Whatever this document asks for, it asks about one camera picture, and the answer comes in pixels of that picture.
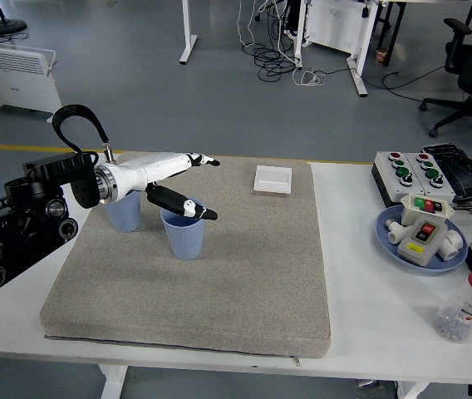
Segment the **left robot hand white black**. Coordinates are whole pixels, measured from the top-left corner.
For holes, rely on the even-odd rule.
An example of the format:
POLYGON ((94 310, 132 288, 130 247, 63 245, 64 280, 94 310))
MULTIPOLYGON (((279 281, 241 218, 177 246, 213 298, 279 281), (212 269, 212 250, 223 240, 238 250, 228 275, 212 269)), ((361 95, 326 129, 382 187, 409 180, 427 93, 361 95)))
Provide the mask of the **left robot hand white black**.
POLYGON ((216 220, 218 215, 215 211, 159 185, 162 180, 201 165, 218 166, 220 162, 209 155, 162 152, 141 156, 120 165, 103 163, 96 167, 101 203, 115 203, 131 191, 144 191, 147 200, 162 209, 184 217, 216 220))

